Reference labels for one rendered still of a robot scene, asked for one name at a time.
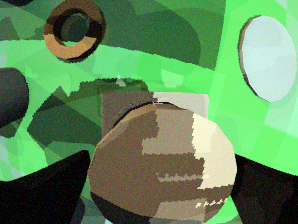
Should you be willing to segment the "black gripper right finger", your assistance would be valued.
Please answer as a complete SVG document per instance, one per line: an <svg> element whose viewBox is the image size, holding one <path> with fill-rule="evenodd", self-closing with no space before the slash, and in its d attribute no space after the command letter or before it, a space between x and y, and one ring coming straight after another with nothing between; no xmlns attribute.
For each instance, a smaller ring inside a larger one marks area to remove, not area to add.
<svg viewBox="0 0 298 224"><path fill-rule="evenodd" d="M298 176L235 155L230 196L242 224L294 224L298 220Z"/></svg>

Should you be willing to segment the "brown ring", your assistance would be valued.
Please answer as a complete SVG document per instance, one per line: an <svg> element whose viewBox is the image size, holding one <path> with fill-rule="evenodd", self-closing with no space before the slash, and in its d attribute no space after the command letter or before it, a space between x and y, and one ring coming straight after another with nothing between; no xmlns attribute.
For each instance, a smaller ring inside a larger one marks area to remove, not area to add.
<svg viewBox="0 0 298 224"><path fill-rule="evenodd" d="M74 14L88 14L89 30L86 32L84 39L78 41L72 47L67 47L61 41L61 27L65 20ZM44 40L48 51L52 55L61 57L61 59L74 60L84 59L90 53L96 51L98 45L101 44L105 36L105 18L104 12L101 12L97 4L92 0L64 0L59 6L53 8L47 22L45 22Z"/></svg>

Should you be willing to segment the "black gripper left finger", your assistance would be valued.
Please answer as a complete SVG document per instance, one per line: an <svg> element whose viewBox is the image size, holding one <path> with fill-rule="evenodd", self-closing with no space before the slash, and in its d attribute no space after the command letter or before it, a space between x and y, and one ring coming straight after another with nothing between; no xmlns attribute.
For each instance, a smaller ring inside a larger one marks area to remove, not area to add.
<svg viewBox="0 0 298 224"><path fill-rule="evenodd" d="M20 179L0 180L5 224L71 224L90 167L89 151L47 165Z"/></svg>

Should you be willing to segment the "white round disc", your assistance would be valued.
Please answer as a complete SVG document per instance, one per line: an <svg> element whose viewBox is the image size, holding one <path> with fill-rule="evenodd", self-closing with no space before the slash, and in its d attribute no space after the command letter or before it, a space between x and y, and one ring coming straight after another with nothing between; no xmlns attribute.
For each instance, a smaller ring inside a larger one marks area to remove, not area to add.
<svg viewBox="0 0 298 224"><path fill-rule="evenodd" d="M247 22L239 41L239 65L255 96L277 101L289 93L297 73L293 39L277 19L258 16Z"/></svg>

